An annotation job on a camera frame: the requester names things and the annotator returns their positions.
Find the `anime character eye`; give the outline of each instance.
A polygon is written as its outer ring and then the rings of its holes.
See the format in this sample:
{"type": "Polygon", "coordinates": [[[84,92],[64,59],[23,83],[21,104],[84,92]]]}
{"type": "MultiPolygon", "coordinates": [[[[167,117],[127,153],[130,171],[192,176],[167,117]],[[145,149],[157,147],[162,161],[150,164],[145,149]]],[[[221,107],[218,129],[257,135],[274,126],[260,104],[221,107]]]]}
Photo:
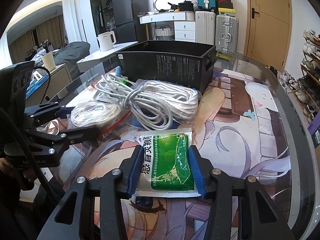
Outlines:
{"type": "Polygon", "coordinates": [[[164,205],[162,205],[158,199],[136,196],[135,199],[131,199],[130,201],[131,205],[140,212],[158,213],[160,211],[165,211],[164,205]]]}
{"type": "Polygon", "coordinates": [[[153,198],[151,197],[136,197],[135,203],[141,208],[152,208],[153,198]]]}

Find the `person's hand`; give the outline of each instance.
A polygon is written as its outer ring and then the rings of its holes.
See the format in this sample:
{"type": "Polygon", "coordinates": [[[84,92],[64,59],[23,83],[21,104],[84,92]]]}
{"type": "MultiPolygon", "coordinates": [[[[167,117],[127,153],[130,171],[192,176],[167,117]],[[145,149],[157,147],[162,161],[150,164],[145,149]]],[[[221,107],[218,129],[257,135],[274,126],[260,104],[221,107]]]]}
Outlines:
{"type": "MultiPolygon", "coordinates": [[[[9,162],[6,158],[0,159],[0,170],[3,174],[6,174],[12,178],[15,178],[16,172],[15,168],[12,166],[12,164],[9,162]]],[[[32,169],[24,170],[23,176],[28,179],[30,182],[34,182],[37,177],[32,169]]]]}

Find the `ceiling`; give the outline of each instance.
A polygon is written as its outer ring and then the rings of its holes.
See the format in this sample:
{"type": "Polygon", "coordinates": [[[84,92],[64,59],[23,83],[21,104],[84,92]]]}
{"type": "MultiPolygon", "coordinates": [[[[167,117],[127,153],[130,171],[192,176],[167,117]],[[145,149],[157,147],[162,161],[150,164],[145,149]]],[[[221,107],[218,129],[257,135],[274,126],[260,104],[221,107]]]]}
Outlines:
{"type": "Polygon", "coordinates": [[[35,28],[37,25],[62,14],[62,4],[60,3],[50,4],[29,14],[28,16],[18,21],[8,30],[8,44],[10,45],[21,35],[35,28]]]}

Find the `green medicine packet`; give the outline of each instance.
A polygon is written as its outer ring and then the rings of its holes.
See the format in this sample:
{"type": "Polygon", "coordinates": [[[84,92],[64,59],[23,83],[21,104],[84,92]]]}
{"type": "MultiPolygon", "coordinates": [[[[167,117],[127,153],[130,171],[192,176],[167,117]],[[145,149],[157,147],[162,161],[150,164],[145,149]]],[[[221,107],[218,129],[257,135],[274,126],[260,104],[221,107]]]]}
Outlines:
{"type": "Polygon", "coordinates": [[[145,151],[135,195],[199,196],[188,160],[191,129],[141,132],[135,139],[145,151]]]}

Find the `white cable coil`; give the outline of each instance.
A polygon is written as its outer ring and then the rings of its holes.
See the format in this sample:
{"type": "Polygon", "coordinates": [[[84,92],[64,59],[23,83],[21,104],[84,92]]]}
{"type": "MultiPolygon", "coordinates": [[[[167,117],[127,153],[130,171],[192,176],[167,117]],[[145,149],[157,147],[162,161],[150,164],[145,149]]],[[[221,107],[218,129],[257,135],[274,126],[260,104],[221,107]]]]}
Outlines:
{"type": "Polygon", "coordinates": [[[198,91],[160,81],[147,81],[141,89],[165,101],[175,119],[190,121],[198,109],[198,91]]]}
{"type": "Polygon", "coordinates": [[[85,102],[72,110],[70,119],[76,127],[104,126],[113,123],[121,110],[118,103],[85,102]]]}
{"type": "Polygon", "coordinates": [[[119,99],[122,108],[129,108],[147,130],[167,130],[173,117],[191,120],[198,107],[197,91],[158,81],[147,81],[140,89],[132,89],[108,74],[107,78],[102,76],[95,88],[119,99]],[[142,109],[155,116],[146,115],[142,109]]]}

